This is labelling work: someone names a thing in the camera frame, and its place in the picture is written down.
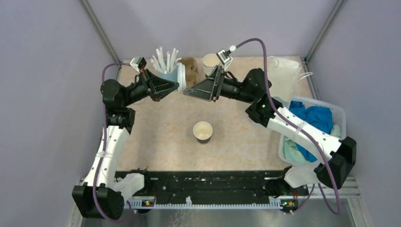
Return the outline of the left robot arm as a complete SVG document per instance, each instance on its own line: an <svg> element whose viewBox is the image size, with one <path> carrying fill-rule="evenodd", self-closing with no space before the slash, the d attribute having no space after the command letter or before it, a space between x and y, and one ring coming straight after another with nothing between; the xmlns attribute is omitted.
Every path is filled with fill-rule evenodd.
<svg viewBox="0 0 401 227"><path fill-rule="evenodd" d="M115 182L118 160L131 134L135 111L129 105L150 97L159 102L178 89L179 83L140 69L139 80L125 87L115 79L103 81L104 127L93 165L82 185L72 191L73 200L85 218L117 221L128 200L137 192L150 193L152 183L142 173L129 173Z"/></svg>

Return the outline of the white plastic cup lid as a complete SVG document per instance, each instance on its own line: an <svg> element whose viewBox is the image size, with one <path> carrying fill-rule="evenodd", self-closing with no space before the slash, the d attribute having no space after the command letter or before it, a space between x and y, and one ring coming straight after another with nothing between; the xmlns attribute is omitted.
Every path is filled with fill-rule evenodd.
<svg viewBox="0 0 401 227"><path fill-rule="evenodd" d="M178 92L183 92L187 87L185 65L179 62L177 68L177 80L179 83Z"/></svg>

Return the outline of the black paper coffee cup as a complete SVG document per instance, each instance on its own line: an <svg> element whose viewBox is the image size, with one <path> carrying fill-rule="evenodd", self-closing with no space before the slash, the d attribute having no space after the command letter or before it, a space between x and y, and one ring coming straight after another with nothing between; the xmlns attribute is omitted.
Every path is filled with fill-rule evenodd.
<svg viewBox="0 0 401 227"><path fill-rule="evenodd" d="M196 140L204 145L209 143L213 135L213 127L210 123L202 121L194 125L192 132Z"/></svg>

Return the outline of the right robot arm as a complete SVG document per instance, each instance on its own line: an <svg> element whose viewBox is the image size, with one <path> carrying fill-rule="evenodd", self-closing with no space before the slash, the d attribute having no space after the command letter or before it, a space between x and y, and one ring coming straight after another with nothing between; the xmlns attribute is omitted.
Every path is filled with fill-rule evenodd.
<svg viewBox="0 0 401 227"><path fill-rule="evenodd" d="M325 133L301 120L280 101L268 98L264 71L250 70L245 79L226 77L221 66L196 85L184 90L187 96L206 101L217 101L221 96L250 103L246 114L255 123L277 131L312 153L317 161L303 166L285 168L277 182L278 191L290 195L297 187L320 183L341 189L356 162L357 143L350 137L343 139Z"/></svg>

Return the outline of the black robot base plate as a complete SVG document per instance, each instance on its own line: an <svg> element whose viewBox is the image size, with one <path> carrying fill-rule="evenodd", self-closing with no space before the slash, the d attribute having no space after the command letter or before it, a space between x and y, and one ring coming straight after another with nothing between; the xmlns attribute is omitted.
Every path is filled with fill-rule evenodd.
<svg viewBox="0 0 401 227"><path fill-rule="evenodd" d="M156 205L253 205L268 204L278 197L307 196L306 185L291 188L280 170L262 171L117 171L115 179L139 173L143 189L134 198L153 200Z"/></svg>

